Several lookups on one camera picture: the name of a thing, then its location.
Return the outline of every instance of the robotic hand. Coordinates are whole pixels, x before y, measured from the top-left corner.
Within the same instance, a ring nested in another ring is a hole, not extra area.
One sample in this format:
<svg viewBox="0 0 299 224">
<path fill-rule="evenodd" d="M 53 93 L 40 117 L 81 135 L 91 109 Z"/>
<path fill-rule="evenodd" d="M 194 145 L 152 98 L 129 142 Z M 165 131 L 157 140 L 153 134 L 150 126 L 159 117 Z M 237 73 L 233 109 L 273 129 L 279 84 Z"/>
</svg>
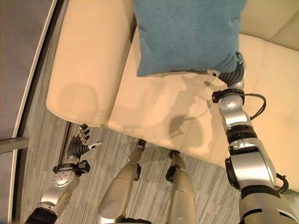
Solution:
<svg viewBox="0 0 299 224">
<path fill-rule="evenodd" d="M 80 157 L 89 150 L 102 145 L 98 141 L 85 145 L 89 139 L 89 129 L 81 125 L 73 136 L 68 148 L 64 164 L 53 168 L 52 185 L 42 197 L 41 202 L 28 217 L 25 224 L 53 224 L 68 205 L 74 189 L 79 184 L 79 177 L 88 173 L 90 166 L 86 160 L 80 162 Z"/>
<path fill-rule="evenodd" d="M 280 192 L 287 188 L 285 177 L 276 174 L 274 166 L 257 138 L 251 120 L 263 112 L 265 98 L 258 94 L 244 94 L 245 63 L 240 53 L 236 53 L 236 71 L 220 73 L 209 70 L 208 74 L 225 82 L 228 89 L 214 92 L 212 100 L 218 104 L 222 125 L 229 143 L 230 157 L 225 160 L 230 184 L 240 190 L 240 224 L 296 224 L 292 208 Z M 252 117 L 243 110 L 244 96 L 263 98 L 263 107 Z M 284 186 L 276 191 L 276 177 L 284 180 Z"/>
</svg>

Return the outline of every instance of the floor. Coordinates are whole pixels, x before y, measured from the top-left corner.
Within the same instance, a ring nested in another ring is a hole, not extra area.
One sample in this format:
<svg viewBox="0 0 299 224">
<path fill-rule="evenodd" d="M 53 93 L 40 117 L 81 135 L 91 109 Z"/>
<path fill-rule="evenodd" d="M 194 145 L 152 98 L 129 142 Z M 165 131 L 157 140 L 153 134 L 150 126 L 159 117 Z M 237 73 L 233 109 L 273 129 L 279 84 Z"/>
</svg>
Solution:
<svg viewBox="0 0 299 224">
<path fill-rule="evenodd" d="M 30 145 L 21 200 L 21 218 L 24 223 L 40 202 L 43 193 L 52 182 L 52 168 L 56 166 L 69 139 L 78 125 L 70 124 L 51 114 L 45 106 L 48 83 L 55 55 L 63 15 L 58 18 L 45 61 L 41 68 L 35 92 L 34 107 L 30 110 L 27 135 Z M 120 169 L 127 163 L 136 147 L 137 139 L 107 128 L 90 128 L 89 142 L 103 141 L 103 145 L 87 154 L 90 173 L 80 178 L 70 204 L 58 218 L 58 224 L 96 223 L 97 207 L 106 189 Z M 147 144 L 140 165 L 141 178 L 133 185 L 127 216 L 141 218 L 152 223 L 166 223 L 171 183 L 165 180 L 170 165 L 169 150 Z M 232 188 L 224 168 L 183 155 L 196 193 L 198 224 L 239 223 L 239 192 Z"/>
</svg>

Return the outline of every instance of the black cable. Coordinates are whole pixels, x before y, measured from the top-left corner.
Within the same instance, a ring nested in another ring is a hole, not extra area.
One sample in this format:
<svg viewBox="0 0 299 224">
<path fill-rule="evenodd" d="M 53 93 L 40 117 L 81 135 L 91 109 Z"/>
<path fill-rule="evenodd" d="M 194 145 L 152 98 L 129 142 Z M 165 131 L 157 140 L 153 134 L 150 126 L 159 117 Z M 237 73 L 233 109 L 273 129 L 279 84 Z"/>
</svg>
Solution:
<svg viewBox="0 0 299 224">
<path fill-rule="evenodd" d="M 280 180 L 282 180 L 283 181 L 283 185 L 282 185 L 282 187 L 278 190 L 278 192 L 280 193 L 280 194 L 283 194 L 284 192 L 286 192 L 288 189 L 289 189 L 289 182 L 286 180 L 286 176 L 284 175 L 284 176 L 282 176 L 282 175 L 280 175 L 279 173 L 276 173 L 276 177 L 278 178 L 278 179 L 280 179 Z"/>
<path fill-rule="evenodd" d="M 266 109 L 267 102 L 266 102 L 266 98 L 263 95 L 257 93 L 247 93 L 247 94 L 232 93 L 232 95 L 259 97 L 263 100 L 262 107 L 253 116 L 250 117 L 250 120 L 253 120 L 254 118 L 261 115 L 261 113 L 263 113 L 263 111 Z"/>
</svg>

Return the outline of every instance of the pillow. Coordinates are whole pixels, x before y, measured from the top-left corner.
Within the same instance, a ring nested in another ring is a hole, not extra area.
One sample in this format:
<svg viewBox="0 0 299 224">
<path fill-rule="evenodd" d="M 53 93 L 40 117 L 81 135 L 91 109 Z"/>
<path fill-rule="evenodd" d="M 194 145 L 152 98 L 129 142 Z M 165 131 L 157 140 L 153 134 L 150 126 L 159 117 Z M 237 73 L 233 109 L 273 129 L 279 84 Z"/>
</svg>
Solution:
<svg viewBox="0 0 299 224">
<path fill-rule="evenodd" d="M 140 31 L 137 76 L 236 69 L 246 0 L 134 0 Z"/>
</svg>

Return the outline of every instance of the robot finger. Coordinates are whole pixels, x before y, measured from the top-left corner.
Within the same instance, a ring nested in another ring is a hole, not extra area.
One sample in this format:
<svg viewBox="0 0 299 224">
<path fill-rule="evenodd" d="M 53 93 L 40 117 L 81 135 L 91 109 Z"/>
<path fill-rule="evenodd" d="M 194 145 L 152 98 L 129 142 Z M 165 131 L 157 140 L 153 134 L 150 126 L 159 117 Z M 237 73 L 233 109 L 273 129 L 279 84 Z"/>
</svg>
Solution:
<svg viewBox="0 0 299 224">
<path fill-rule="evenodd" d="M 91 150 L 91 149 L 96 148 L 96 147 L 101 146 L 101 145 L 103 145 L 103 142 L 102 141 L 97 141 L 96 143 L 88 145 L 88 148 L 89 148 L 89 150 Z"/>
<path fill-rule="evenodd" d="M 86 136 L 83 140 L 82 140 L 82 144 L 85 144 L 87 142 L 87 140 L 90 138 L 90 136 Z"/>
<path fill-rule="evenodd" d="M 89 129 L 87 129 L 85 132 L 83 132 L 83 134 L 80 135 L 80 139 L 81 141 L 83 141 L 84 137 L 90 132 Z"/>
<path fill-rule="evenodd" d="M 75 135 L 74 136 L 79 136 L 81 137 L 82 133 L 88 128 L 88 125 L 87 124 L 82 124 L 78 130 L 76 131 Z"/>
</svg>

